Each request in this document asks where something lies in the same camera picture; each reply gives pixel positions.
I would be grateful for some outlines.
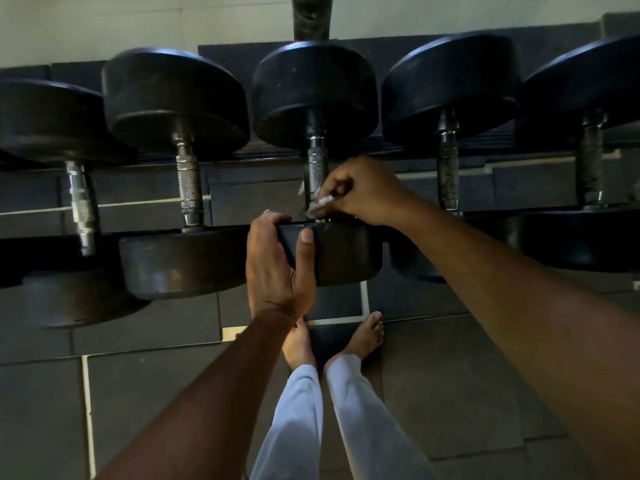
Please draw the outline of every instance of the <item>white wall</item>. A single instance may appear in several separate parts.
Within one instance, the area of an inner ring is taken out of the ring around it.
[[[590,22],[640,0],[335,0],[332,37]],[[0,0],[0,66],[292,39],[290,0]]]

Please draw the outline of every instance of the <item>white pants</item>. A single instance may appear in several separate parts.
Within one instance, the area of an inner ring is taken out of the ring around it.
[[[362,375],[356,355],[336,359],[326,379],[355,480],[438,478]],[[301,365],[280,396],[250,480],[317,480],[322,422],[317,371]]]

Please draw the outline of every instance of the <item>fingernail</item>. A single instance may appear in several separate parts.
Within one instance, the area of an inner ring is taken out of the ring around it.
[[[300,237],[302,238],[302,242],[311,244],[314,241],[314,232],[309,229],[309,227],[305,227],[304,229],[302,229]]]

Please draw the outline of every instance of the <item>foot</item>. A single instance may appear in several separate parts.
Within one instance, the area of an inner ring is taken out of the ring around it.
[[[303,318],[298,319],[295,327],[291,329],[287,338],[284,339],[282,352],[292,371],[306,363],[313,365],[314,368],[317,367],[316,358],[314,353],[311,352],[309,331]]]
[[[384,338],[385,329],[382,325],[382,313],[373,312],[353,333],[344,350],[329,359],[324,366],[324,373],[326,374],[333,361],[342,355],[357,355],[361,361],[364,360],[364,357],[382,345]]]

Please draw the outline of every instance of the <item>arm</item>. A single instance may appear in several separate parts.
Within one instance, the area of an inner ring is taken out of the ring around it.
[[[313,304],[313,233],[300,233],[294,271],[265,211],[247,243],[253,320],[206,370],[119,453],[100,480],[239,479],[253,427],[282,343]]]
[[[325,213],[407,235],[587,450],[640,477],[640,317],[424,201],[379,162],[343,164],[318,198],[329,193]]]

